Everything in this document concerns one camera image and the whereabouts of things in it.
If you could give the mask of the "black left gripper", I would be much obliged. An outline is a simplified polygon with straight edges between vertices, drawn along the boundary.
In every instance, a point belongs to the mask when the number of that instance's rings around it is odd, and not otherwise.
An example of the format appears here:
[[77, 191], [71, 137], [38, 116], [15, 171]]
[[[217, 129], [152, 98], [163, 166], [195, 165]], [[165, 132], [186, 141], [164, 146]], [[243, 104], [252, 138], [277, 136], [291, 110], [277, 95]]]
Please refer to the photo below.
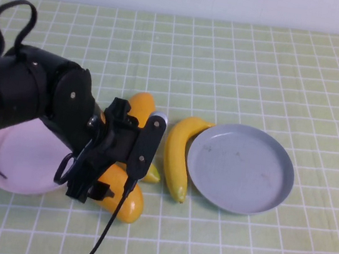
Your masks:
[[[87, 150], [82, 167], [68, 181], [66, 196], [85, 203], [92, 187], [92, 176], [101, 176], [117, 161], [127, 162], [140, 132], [139, 121], [130, 111], [129, 101], [115, 98], [100, 112], [93, 145]], [[110, 188], [109, 184], [98, 181], [88, 197], [96, 201], [112, 198]]]

